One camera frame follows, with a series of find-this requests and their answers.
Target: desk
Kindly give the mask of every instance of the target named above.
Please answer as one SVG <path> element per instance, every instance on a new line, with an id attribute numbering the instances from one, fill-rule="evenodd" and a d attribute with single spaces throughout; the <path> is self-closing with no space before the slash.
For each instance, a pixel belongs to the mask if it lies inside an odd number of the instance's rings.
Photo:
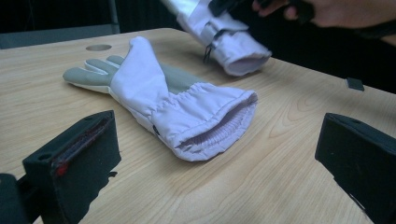
<path id="1" fill-rule="evenodd" d="M 182 161 L 109 95 L 64 82 L 64 71 L 86 59 L 124 56 L 138 35 L 162 63 L 258 93 L 253 122 L 225 153 Z M 112 48 L 86 50 L 97 44 Z M 202 63 L 204 50 L 172 29 L 0 50 L 0 173 L 22 177 L 25 157 L 78 120 L 112 109 L 122 161 L 81 223 L 371 223 L 314 154 L 326 112 L 396 137 L 396 95 L 354 91 L 343 79 L 276 59 L 230 77 L 213 59 Z"/>

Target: dark background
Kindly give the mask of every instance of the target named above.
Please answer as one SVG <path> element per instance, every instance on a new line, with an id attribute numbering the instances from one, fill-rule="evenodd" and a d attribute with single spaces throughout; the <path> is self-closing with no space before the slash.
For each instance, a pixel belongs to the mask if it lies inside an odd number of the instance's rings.
<path id="1" fill-rule="evenodd" d="M 318 28 L 285 21 L 282 10 L 260 18 L 246 1 L 232 15 L 273 57 L 336 77 L 396 93 L 396 48 L 363 39 L 352 30 Z M 159 0 L 116 0 L 120 32 L 161 27 L 179 29 Z M 107 0 L 1 0 L 0 34 L 111 23 Z"/>

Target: white glove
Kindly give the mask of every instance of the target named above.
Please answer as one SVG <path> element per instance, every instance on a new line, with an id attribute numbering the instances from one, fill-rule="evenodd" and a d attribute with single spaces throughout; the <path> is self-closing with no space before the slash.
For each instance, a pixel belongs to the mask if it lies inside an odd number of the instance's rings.
<path id="1" fill-rule="evenodd" d="M 111 57 L 111 62 L 88 60 L 90 71 L 69 69 L 64 80 L 110 93 L 186 161 L 205 161 L 224 152 L 248 128 L 257 104 L 254 91 L 216 87 L 159 65 L 143 37 L 132 39 L 130 46 L 120 67 Z"/>
<path id="2" fill-rule="evenodd" d="M 234 20 L 228 12 L 214 17 L 210 0 L 162 0 L 177 15 L 180 26 L 213 54 L 232 76 L 258 70 L 271 57 L 271 51 L 248 33 L 248 26 Z"/>

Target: white glove with gray fingers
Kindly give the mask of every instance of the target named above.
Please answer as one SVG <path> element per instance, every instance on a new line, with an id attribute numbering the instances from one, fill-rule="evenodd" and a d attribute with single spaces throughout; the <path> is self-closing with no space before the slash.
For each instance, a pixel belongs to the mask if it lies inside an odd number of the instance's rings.
<path id="1" fill-rule="evenodd" d="M 272 55 L 248 33 L 247 25 L 228 12 L 213 16 L 210 0 L 161 1 L 177 16 L 180 26 L 206 47 L 205 57 L 213 52 L 229 75 L 241 77 L 254 72 Z"/>
<path id="2" fill-rule="evenodd" d="M 143 127 L 176 156 L 206 161 L 229 148 L 248 128 L 257 104 L 254 91 L 216 87 L 166 64 L 159 64 L 147 39 L 136 37 L 123 60 L 87 60 L 64 80 L 110 93 Z"/>

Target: hand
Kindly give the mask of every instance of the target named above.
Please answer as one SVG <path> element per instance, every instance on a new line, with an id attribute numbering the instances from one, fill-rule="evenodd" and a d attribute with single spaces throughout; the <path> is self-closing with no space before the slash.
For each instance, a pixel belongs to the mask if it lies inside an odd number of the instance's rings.
<path id="1" fill-rule="evenodd" d="M 394 0 L 306 0 L 306 2 L 314 6 L 315 18 L 312 22 L 320 27 L 362 28 L 396 20 Z M 258 0 L 254 0 L 252 9 L 265 17 L 288 4 L 288 0 L 274 0 L 269 7 L 261 8 Z M 298 11 L 293 6 L 288 6 L 284 13 L 288 20 L 298 18 Z"/>

